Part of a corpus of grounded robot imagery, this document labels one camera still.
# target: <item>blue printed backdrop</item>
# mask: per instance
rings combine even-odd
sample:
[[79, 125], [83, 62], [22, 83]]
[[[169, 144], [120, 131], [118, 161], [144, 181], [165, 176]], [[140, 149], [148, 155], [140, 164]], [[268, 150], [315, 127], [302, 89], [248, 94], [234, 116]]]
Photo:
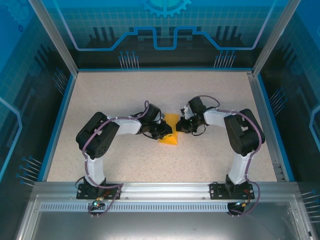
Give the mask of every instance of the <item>blue printed backdrop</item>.
[[293, 175], [320, 175], [320, 1], [302, 0], [261, 76]]
[[70, 72], [27, 0], [0, 0], [0, 32], [0, 238], [12, 240]]
[[229, 59], [230, 64], [220, 67], [252, 67], [286, 3], [287, 0], [44, 1], [81, 68], [119, 68], [118, 57], [125, 51], [135, 51], [144, 67], [161, 67], [168, 60], [181, 67], [217, 67], [216, 56], [219, 60]]

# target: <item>robotic arm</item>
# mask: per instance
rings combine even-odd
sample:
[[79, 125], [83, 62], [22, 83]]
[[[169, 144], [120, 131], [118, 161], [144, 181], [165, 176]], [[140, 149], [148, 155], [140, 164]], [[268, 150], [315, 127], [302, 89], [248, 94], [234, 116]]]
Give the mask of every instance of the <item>robotic arm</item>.
[[[131, 118], [136, 118], [141, 115], [139, 112], [132, 115]], [[102, 112], [97, 112], [87, 122], [87, 124], [81, 129], [76, 136], [76, 142], [79, 149], [82, 150], [88, 139], [93, 133], [107, 120], [112, 119], [111, 116], [106, 116]], [[153, 105], [149, 104], [147, 112], [144, 116], [138, 119], [116, 119], [106, 124], [97, 135], [90, 141], [86, 147], [85, 153], [88, 158], [88, 173], [90, 178], [98, 185], [106, 184], [106, 177], [103, 171], [103, 155], [108, 151], [113, 139], [117, 135], [122, 134], [144, 134], [150, 133], [147, 137], [151, 139], [163, 139], [172, 135], [172, 128], [164, 120], [165, 115], [161, 110]], [[103, 189], [96, 187], [88, 176], [84, 177], [84, 185], [90, 189], [94, 198], [101, 196]]]
[[[226, 128], [230, 145], [234, 151], [234, 158], [231, 170], [226, 175], [224, 186], [230, 197], [236, 198], [242, 195], [249, 185], [245, 174], [250, 155], [259, 146], [259, 137], [253, 126], [235, 113], [219, 111], [216, 107], [206, 108], [200, 97], [191, 99], [188, 105], [181, 109], [181, 113], [183, 116], [176, 124], [178, 132], [194, 134], [202, 125], [204, 127], [216, 125]], [[258, 128], [262, 143], [264, 143], [265, 135], [251, 110], [244, 109], [240, 113], [247, 116]]]

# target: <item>beige work surface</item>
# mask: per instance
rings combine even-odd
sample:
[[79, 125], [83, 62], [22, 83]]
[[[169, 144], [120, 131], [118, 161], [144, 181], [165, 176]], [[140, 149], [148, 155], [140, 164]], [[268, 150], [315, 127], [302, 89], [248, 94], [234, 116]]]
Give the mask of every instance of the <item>beige work surface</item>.
[[[126, 117], [143, 111], [149, 100], [163, 113], [179, 114], [197, 95], [214, 96], [220, 109], [249, 108], [259, 118], [245, 72], [80, 72], [47, 181], [74, 182], [85, 174], [76, 135], [96, 112]], [[216, 105], [209, 98], [202, 100], [206, 107]], [[180, 133], [178, 145], [142, 134], [116, 136], [104, 155], [103, 170], [109, 182], [219, 182], [225, 181], [233, 158], [226, 129], [208, 126], [201, 136]], [[252, 161], [249, 178], [276, 181], [266, 143]]]

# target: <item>yellow block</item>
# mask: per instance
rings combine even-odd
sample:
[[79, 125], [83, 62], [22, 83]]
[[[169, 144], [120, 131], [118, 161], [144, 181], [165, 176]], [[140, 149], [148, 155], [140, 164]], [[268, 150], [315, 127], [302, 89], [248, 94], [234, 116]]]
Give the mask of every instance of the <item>yellow block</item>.
[[166, 113], [164, 120], [172, 128], [172, 135], [167, 135], [163, 139], [159, 139], [159, 143], [177, 145], [178, 133], [176, 131], [176, 124], [179, 122], [179, 114]]

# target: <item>gear logo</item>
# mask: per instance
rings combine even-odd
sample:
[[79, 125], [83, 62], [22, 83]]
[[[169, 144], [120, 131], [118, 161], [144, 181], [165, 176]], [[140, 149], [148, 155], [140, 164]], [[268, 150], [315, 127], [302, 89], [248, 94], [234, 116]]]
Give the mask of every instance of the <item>gear logo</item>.
[[7, 7], [11, 16], [20, 25], [23, 25], [30, 14], [28, 0], [0, 0], [0, 7]]
[[144, 5], [144, 10], [150, 11], [150, 14], [155, 14], [158, 18], [168, 15], [174, 17], [175, 14], [180, 14], [181, 10], [186, 10], [187, 5], [191, 4], [191, 0], [140, 0]]

